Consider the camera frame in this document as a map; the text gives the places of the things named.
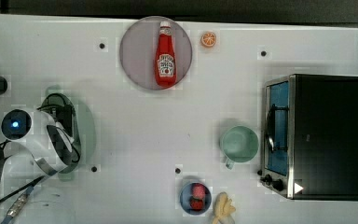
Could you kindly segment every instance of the toaster oven knob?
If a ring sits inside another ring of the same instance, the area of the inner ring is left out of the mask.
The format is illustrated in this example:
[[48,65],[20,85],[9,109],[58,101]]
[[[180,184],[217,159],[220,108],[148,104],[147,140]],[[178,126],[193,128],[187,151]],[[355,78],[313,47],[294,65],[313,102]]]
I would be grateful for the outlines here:
[[261,177],[260,180],[269,186],[272,182],[272,177],[270,175],[266,175],[264,177]]
[[272,187],[275,188],[277,191],[283,190],[283,182],[279,180],[272,181]]

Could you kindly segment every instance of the blue light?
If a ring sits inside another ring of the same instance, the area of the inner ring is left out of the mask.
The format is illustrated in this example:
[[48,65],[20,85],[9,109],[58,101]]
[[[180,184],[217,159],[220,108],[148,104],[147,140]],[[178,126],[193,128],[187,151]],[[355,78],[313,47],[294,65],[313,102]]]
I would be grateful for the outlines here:
[[11,127],[13,128],[18,128],[19,127],[19,123],[17,121],[14,121],[13,123],[11,123]]

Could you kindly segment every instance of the ketchup label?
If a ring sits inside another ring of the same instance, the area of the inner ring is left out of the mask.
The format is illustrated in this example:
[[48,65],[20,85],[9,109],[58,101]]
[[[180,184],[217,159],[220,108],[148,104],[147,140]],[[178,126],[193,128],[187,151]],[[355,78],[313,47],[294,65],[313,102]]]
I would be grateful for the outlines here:
[[161,54],[158,59],[158,70],[161,77],[173,77],[175,63],[173,56]]
[[159,29],[161,35],[171,35],[171,28],[161,28]]

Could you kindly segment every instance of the blue bowl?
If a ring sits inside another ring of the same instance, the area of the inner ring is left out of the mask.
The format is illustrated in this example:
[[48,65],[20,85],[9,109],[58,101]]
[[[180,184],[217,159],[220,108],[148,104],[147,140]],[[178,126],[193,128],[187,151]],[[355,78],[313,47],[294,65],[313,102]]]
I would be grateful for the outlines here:
[[[193,185],[195,185],[195,184],[201,184],[205,187],[205,198],[203,200],[204,207],[202,210],[199,210],[199,211],[193,210],[190,206],[190,199],[191,199],[191,197],[193,197],[192,189],[193,189]],[[203,214],[211,206],[211,203],[212,203],[211,192],[204,184],[202,184],[200,182],[188,183],[183,186],[182,191],[180,192],[180,204],[181,204],[183,210],[185,210],[185,212],[187,212],[190,215],[198,216],[198,215]]]

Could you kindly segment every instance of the table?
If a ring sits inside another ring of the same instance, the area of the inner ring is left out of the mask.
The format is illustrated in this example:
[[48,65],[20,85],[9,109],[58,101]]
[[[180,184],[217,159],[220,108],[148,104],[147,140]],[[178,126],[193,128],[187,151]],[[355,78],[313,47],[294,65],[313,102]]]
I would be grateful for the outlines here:
[[[213,199],[228,193],[237,223],[358,223],[358,202],[285,200],[259,183],[260,150],[230,171],[218,146],[232,125],[263,136],[266,81],[294,73],[358,76],[357,28],[179,22],[193,44],[189,73],[174,88],[148,91],[125,76],[118,58],[134,22],[0,15],[0,75],[9,83],[0,119],[17,105],[41,105],[52,91],[76,99],[82,114],[81,164],[42,184],[65,193],[76,223],[210,223],[212,207],[190,217],[178,203],[193,177]],[[200,45],[204,31],[219,39],[211,50]]]

